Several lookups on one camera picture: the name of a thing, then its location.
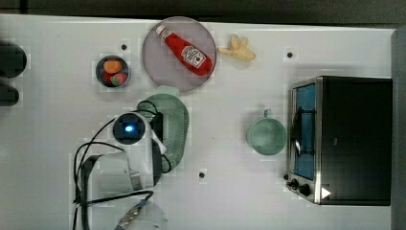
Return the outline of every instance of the blue light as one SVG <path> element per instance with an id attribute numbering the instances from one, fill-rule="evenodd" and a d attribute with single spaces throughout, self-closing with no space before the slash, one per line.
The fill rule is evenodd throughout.
<path id="1" fill-rule="evenodd" d="M 133 126 L 127 126 L 126 128 L 125 128 L 125 131 L 127 131 L 127 132 L 130 132 L 130 131 L 133 131 L 134 130 L 134 127 Z"/>

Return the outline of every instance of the ketchup bottle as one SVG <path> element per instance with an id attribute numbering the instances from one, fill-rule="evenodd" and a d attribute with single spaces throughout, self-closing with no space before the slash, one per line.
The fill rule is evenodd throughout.
<path id="1" fill-rule="evenodd" d="M 212 70 L 212 60 L 188 41 L 162 25 L 156 29 L 156 33 L 167 43 L 180 62 L 196 75 L 205 76 Z"/>

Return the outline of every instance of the table surface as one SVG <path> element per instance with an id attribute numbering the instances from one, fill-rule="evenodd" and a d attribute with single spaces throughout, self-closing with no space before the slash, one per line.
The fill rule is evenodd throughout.
<path id="1" fill-rule="evenodd" d="M 0 80 L 22 96 L 17 105 L 0 107 L 2 228 L 71 226 L 73 153 L 111 116 L 156 93 L 141 51 L 157 22 L 0 15 L 0 38 L 29 55 L 23 76 Z M 231 34 L 249 37 L 257 58 L 246 63 L 218 55 L 213 77 L 181 95 L 191 118 L 185 154 L 152 199 L 170 229 L 390 229 L 390 207 L 317 206 L 287 191 L 286 149 L 262 156 L 245 133 L 265 108 L 287 125 L 294 82 L 321 75 L 389 78 L 393 30 L 203 25 L 218 46 L 227 46 Z M 97 82 L 93 70 L 105 55 L 128 61 L 128 87 L 106 90 Z"/>

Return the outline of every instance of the ketchup label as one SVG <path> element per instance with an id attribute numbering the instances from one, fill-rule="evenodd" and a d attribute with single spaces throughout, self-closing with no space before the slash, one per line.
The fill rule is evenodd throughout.
<path id="1" fill-rule="evenodd" d="M 170 32 L 169 30 L 165 30 L 165 31 L 162 33 L 161 37 L 162 37 L 162 39 L 165 41 L 165 39 L 167 39 L 167 36 L 169 36 L 169 35 L 172 35 L 172 32 Z"/>
<path id="2" fill-rule="evenodd" d="M 186 46 L 182 51 L 182 57 L 188 64 L 196 68 L 199 68 L 206 59 L 206 57 L 193 46 Z"/>

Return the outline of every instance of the black toaster oven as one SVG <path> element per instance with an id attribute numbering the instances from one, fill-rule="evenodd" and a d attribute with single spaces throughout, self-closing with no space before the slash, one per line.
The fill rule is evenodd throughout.
<path id="1" fill-rule="evenodd" d="M 321 205 L 390 205 L 392 88 L 376 78 L 294 84 L 288 189 Z"/>

